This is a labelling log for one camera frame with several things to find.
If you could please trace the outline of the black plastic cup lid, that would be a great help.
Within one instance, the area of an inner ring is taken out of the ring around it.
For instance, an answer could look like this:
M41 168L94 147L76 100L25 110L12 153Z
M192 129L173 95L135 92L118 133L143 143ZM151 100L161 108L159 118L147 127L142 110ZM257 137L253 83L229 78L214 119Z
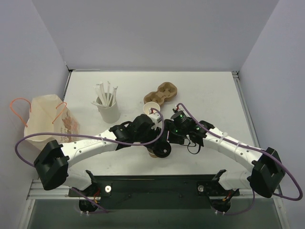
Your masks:
M166 158L170 155L171 150L171 145L168 142L159 142L154 145L152 151L158 158Z

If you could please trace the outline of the single brown paper cup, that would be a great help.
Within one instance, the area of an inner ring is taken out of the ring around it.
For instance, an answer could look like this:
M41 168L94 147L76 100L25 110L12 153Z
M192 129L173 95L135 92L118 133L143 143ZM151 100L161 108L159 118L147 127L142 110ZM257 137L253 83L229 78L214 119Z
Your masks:
M153 150L152 149L147 149L148 150L148 153L149 153L149 155L150 155L150 157L152 157L152 158L158 158L158 156L156 156L155 154L154 154L154 152L153 152Z

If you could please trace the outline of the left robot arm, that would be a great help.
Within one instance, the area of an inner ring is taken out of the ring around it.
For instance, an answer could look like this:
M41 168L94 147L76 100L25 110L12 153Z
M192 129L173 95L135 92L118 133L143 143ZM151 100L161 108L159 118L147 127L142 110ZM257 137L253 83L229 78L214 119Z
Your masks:
M48 142L34 161L44 190L68 186L92 196L97 190L92 172L73 169L72 166L92 156L117 151L134 143L153 148L161 137L159 123L162 121L158 113L141 114L128 125L115 125L93 139L62 144L57 140Z

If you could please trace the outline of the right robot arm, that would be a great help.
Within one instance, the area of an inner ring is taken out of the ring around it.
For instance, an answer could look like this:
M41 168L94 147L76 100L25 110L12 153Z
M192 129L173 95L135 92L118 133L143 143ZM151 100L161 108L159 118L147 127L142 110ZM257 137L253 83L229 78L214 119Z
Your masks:
M169 142L180 144L187 140L213 149L245 168L242 172L219 172L211 183L215 194L240 188L252 189L260 196L270 198L285 176L285 171L275 162L279 156L274 149L269 147L264 153L259 148L250 149L212 124L196 123L182 110L175 110L170 121Z

